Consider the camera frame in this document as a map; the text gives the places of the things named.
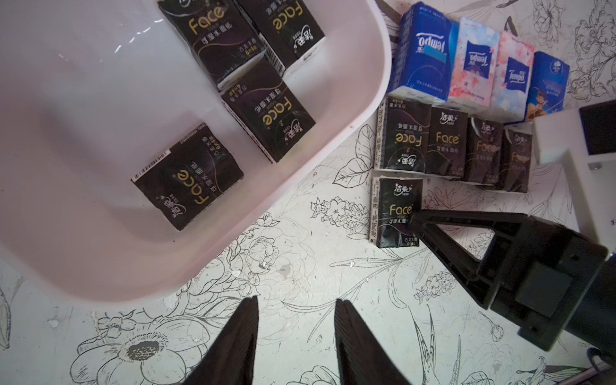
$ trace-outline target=bird drawing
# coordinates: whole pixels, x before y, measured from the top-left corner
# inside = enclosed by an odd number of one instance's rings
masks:
[[[432,321],[432,313],[430,313],[430,345],[426,344],[426,340],[421,334],[421,330],[415,318],[413,318],[415,324],[415,331],[417,332],[417,341],[419,342],[419,355],[421,356],[421,366],[423,367],[423,380],[421,385],[440,385],[440,381],[436,376],[436,338],[434,336],[434,322]],[[458,335],[458,356],[456,362],[453,364],[452,380],[449,385],[455,385],[458,383],[458,376],[460,375],[460,336]]]

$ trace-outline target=white plastic bin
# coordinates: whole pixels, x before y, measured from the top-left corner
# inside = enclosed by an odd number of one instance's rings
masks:
[[[326,34],[288,85],[317,125],[278,164],[225,111],[155,0],[31,0],[0,15],[0,257],[96,302],[191,279],[377,108],[390,44],[374,0],[306,0]],[[245,178],[176,231],[131,182],[204,121]]]

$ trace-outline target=white table surface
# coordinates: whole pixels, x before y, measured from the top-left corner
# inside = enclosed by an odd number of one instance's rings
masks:
[[[410,4],[387,2],[383,9],[394,19],[392,11],[405,12]],[[609,1],[426,3],[499,30],[513,25],[520,37],[564,60],[571,67],[566,108],[615,97]],[[551,385],[589,366],[589,345],[568,333],[551,352],[517,337],[516,326],[482,311],[423,246],[380,250],[367,241],[374,139],[373,116],[199,275],[159,301],[88,309],[48,296],[0,260],[0,383],[176,383],[200,361],[239,299],[255,294],[261,309],[255,384],[339,384],[336,298],[353,301],[414,384],[450,382],[458,338],[457,384]],[[576,228],[559,166],[535,166],[525,195],[426,179],[423,205],[531,213]],[[485,233],[455,233],[474,252],[487,246]],[[422,370],[413,319],[429,343],[430,315],[436,364]]]

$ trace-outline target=leaf drawing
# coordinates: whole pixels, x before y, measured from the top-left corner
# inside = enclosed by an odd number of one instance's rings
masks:
[[[541,362],[538,369],[541,369],[542,367],[543,367],[543,362]],[[585,370],[584,368],[568,367],[565,365],[546,365],[543,372],[547,380],[554,381],[555,383],[559,383],[561,381],[566,380],[567,378],[573,377],[583,372],[584,370]],[[530,373],[534,375],[536,371],[537,369],[517,370],[516,373],[519,375],[523,373]]]
[[[381,267],[387,264],[391,264],[391,259],[383,258],[353,258],[346,261],[334,262],[330,267],[350,266],[353,267]]]
[[[345,188],[361,186],[368,179],[369,172],[370,167],[366,165],[366,162],[361,158],[353,158],[338,171],[334,184]]]
[[[449,381],[449,385],[457,385],[458,384],[458,378],[460,377],[460,353],[461,353],[461,350],[462,350],[462,343],[461,343],[460,335],[458,334],[458,359],[453,364],[452,380]]]
[[[203,312],[204,317],[217,317],[217,318],[226,318],[231,317],[235,309],[240,304],[241,299],[226,297],[220,298],[219,301],[215,302],[212,306],[207,307]]]
[[[413,257],[417,257],[417,255],[419,255],[420,253],[425,252],[426,249],[422,249],[419,251],[416,251],[413,254],[409,254],[408,256],[405,257],[397,257],[395,254],[390,254],[390,253],[385,253],[388,256],[393,256],[393,258],[391,260],[389,260],[389,262],[387,264],[384,264],[382,266],[379,267],[379,269],[375,272],[372,272],[371,274],[369,274],[367,277],[365,277],[364,279],[362,279],[361,281],[359,281],[358,283],[356,283],[351,289],[347,290],[344,294],[340,295],[339,297],[341,299],[348,299],[349,301],[353,302],[357,296],[359,295],[359,290],[362,288],[362,285],[368,281],[370,281],[372,278],[376,277],[377,275],[379,275],[380,273],[386,271],[387,269],[389,269],[390,267],[396,266],[396,265],[400,265],[402,262],[411,259]],[[346,265],[349,265],[351,263],[351,261],[353,260],[347,260],[347,261],[343,261],[346,263]],[[323,316],[321,317],[321,319],[319,319],[319,321],[317,322],[317,324],[314,326],[314,328],[312,329],[312,332],[310,333],[310,335],[308,336],[308,341],[310,341],[310,338],[312,338],[312,336],[314,335],[314,333],[316,332],[317,328],[321,325],[321,323],[323,323],[323,321],[325,320],[325,318],[327,317],[327,315],[334,310],[335,306],[336,306],[336,301],[332,300],[332,301],[328,301],[327,303],[318,305],[318,306],[299,306],[299,305],[294,305],[288,302],[282,302],[282,304],[289,310],[293,311],[293,312],[298,312],[298,313],[310,313],[310,312],[316,312],[316,311],[320,311],[320,310],[326,310],[326,312],[323,314]]]
[[[375,166],[375,136],[375,132],[366,124],[359,130],[355,143],[355,155],[369,165],[369,168]]]
[[[426,270],[428,269],[428,262],[430,261],[431,255],[432,253],[426,253],[426,255],[423,257],[423,262],[421,263],[421,267],[419,268],[419,274],[417,275],[417,278],[415,278],[415,282],[413,283],[419,283],[419,281],[421,281],[421,279],[423,278],[424,274],[426,273]]]
[[[494,381],[489,379],[483,371],[476,371],[468,376],[462,385],[494,385]]]
[[[389,293],[389,300],[394,304],[394,306],[399,309],[406,309],[408,307],[407,304],[404,303],[400,297],[398,297],[398,291],[395,288],[395,273],[398,271],[400,265],[401,263],[396,264],[391,270],[391,273],[389,273],[389,279],[387,280],[387,292]]]
[[[9,348],[10,338],[10,307],[6,297],[0,289],[0,346]]]
[[[353,188],[366,182],[370,170],[375,166],[375,140],[376,133],[369,124],[365,124],[357,134],[355,158],[338,171],[334,184]]]
[[[513,19],[511,18],[511,16],[507,18],[504,29],[505,31],[511,33],[513,36],[517,36],[517,29],[516,26],[513,24]]]

